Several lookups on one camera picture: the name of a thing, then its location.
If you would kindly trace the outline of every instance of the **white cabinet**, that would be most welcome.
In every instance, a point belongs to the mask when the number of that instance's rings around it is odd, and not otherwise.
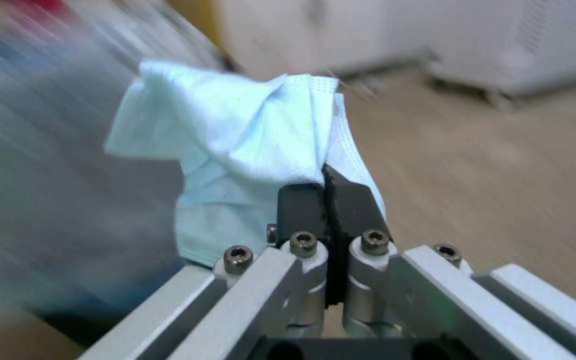
[[[427,44],[441,0],[217,0],[226,52],[254,78],[353,71]]]

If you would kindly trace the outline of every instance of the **hex socket screw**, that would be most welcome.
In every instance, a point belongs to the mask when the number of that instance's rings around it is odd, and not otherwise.
[[[381,230],[366,230],[361,234],[361,250],[372,256],[379,256],[388,253],[388,242],[390,236]]]
[[[462,253],[452,244],[438,243],[432,247],[432,250],[441,255],[441,257],[446,259],[450,264],[453,264],[457,269],[459,269],[459,266],[462,264]]]
[[[298,258],[311,258],[317,253],[317,237],[308,231],[297,231],[290,236],[290,252]]]
[[[228,274],[232,275],[243,274],[252,264],[252,260],[252,250],[243,245],[231,246],[223,253],[223,267]]]

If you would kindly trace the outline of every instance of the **white appliance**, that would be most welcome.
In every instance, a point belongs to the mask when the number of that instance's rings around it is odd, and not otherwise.
[[[493,103],[576,82],[576,0],[446,0],[432,30],[437,80]]]

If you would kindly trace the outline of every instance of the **metal frame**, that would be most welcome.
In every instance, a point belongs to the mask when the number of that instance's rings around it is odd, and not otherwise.
[[[80,360],[163,359],[226,293],[226,281],[186,266],[112,328]]]

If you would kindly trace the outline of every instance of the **wooden floor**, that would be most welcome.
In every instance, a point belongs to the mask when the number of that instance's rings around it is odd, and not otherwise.
[[[576,298],[576,88],[504,113],[416,70],[379,80],[346,109],[397,246],[448,242],[476,271],[516,263]]]

